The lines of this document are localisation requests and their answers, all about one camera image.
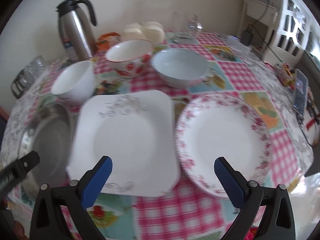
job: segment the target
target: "white wall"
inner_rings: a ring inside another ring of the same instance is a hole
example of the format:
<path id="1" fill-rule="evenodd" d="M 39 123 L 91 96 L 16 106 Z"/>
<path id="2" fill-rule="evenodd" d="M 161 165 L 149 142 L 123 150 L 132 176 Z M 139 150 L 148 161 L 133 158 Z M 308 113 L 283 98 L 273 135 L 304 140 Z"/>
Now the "white wall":
<path id="1" fill-rule="evenodd" d="M 10 84 L 37 55 L 53 61 L 64 53 L 55 7 L 63 0 L 23 0 L 0 35 L 0 106 L 11 111 Z M 94 35 L 121 32 L 133 22 L 158 21 L 170 28 L 176 10 L 196 13 L 207 31 L 236 34 L 243 0 L 90 0 L 98 26 Z"/>

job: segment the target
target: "thermos handle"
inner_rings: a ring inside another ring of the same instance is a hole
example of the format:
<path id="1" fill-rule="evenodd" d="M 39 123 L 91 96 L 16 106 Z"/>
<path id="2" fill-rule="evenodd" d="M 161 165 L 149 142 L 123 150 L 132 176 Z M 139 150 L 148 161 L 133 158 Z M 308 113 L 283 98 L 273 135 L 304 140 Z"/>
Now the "thermos handle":
<path id="1" fill-rule="evenodd" d="M 89 0 L 78 0 L 78 1 L 76 1 L 76 3 L 84 3 L 88 7 L 91 22 L 94 26 L 97 26 L 96 15 L 94 13 L 93 6 L 92 6 L 91 2 Z"/>

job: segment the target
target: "black cord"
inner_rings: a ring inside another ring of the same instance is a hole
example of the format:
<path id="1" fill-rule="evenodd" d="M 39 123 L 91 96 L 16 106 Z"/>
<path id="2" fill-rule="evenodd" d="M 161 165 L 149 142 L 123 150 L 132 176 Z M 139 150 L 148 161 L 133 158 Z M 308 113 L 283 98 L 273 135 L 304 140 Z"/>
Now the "black cord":
<path id="1" fill-rule="evenodd" d="M 264 9 L 263 14 L 257 20 L 255 20 L 255 22 L 252 24 L 252 27 L 266 15 L 268 11 L 269 3 L 270 3 L 270 0 L 267 0 L 267 5 L 266 5 L 266 8 Z"/>
<path id="2" fill-rule="evenodd" d="M 308 141 L 308 139 L 307 139 L 307 136 L 306 136 L 306 134 L 304 133 L 303 128 L 302 128 L 302 127 L 303 127 L 303 118 L 300 117 L 300 115 L 299 115 L 298 113 L 297 113 L 296 116 L 297 116 L 297 122 L 298 122 L 299 128 L 300 128 L 300 130 L 301 130 L 304 138 L 306 139 L 308 145 L 312 147 L 312 145 L 309 143 L 309 141 Z"/>
<path id="3" fill-rule="evenodd" d="M 281 63 L 283 63 L 283 61 L 277 56 L 277 54 L 274 53 L 274 51 L 270 48 L 269 44 L 264 41 L 264 38 L 262 38 L 262 36 L 261 36 L 260 33 L 258 32 L 258 30 L 257 30 L 253 25 L 250 25 L 250 26 L 255 29 L 256 33 L 259 35 L 259 37 L 262 39 L 262 41 L 268 46 L 268 48 L 269 48 L 269 49 L 271 50 L 271 52 L 276 56 L 276 58 L 279 59 Z"/>

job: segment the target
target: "table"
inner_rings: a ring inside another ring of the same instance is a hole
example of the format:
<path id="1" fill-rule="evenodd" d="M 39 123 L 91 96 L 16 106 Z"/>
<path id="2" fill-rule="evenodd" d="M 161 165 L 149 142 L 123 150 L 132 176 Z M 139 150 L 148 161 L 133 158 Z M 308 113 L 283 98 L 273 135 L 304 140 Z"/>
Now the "table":
<path id="1" fill-rule="evenodd" d="M 164 44 L 154 46 L 154 52 L 172 47 L 191 49 L 203 55 L 211 65 L 211 72 L 203 83 L 187 90 L 174 89 L 164 85 L 151 67 L 139 77 L 122 79 L 110 68 L 103 53 L 97 53 L 93 58 L 96 63 L 94 71 L 97 85 L 103 81 L 109 84 L 105 89 L 98 85 L 99 91 L 105 94 L 122 94 L 161 90 L 172 97 L 176 117 L 198 94 L 215 90 L 242 98 L 257 109 L 267 123 L 273 140 L 274 160 L 264 186 L 275 187 L 284 183 L 292 191 L 299 180 L 301 183 L 301 178 L 304 180 L 301 175 L 312 164 L 313 152 L 305 142 L 291 103 L 273 69 L 254 54 L 245 54 L 228 45 L 225 35 L 202 33 L 193 44 L 188 45 L 174 44 L 171 35 L 166 33 Z M 233 55 L 226 58 L 219 54 L 220 50 Z M 46 75 L 17 101 L 2 144 L 0 164 L 3 166 L 17 158 L 22 132 L 35 111 L 57 100 L 49 92 L 65 65 L 66 59 L 55 61 Z M 75 119 L 79 110 L 79 107 L 70 107 Z M 9 197 L 22 204 L 22 210 L 31 215 L 33 201 L 21 185 L 12 190 Z M 176 187 L 164 197 L 100 194 L 95 205 L 88 209 L 89 215 L 105 237 L 142 240 L 220 239 L 238 212 L 229 200 L 211 197 L 199 190 L 183 172 Z M 75 238 L 79 238 L 67 209 L 64 209 L 64 214 Z M 255 223 L 259 223 L 262 214 L 263 210 L 260 210 Z"/>

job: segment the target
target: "square white plate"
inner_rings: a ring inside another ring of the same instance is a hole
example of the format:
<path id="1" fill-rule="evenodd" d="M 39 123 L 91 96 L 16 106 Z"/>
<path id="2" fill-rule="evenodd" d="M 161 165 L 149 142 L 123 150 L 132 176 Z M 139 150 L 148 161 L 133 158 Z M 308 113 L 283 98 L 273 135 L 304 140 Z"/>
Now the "square white plate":
<path id="1" fill-rule="evenodd" d="M 173 103 L 157 90 L 89 99 L 81 108 L 67 168 L 80 179 L 103 155 L 113 162 L 103 193 L 158 197 L 180 178 Z"/>

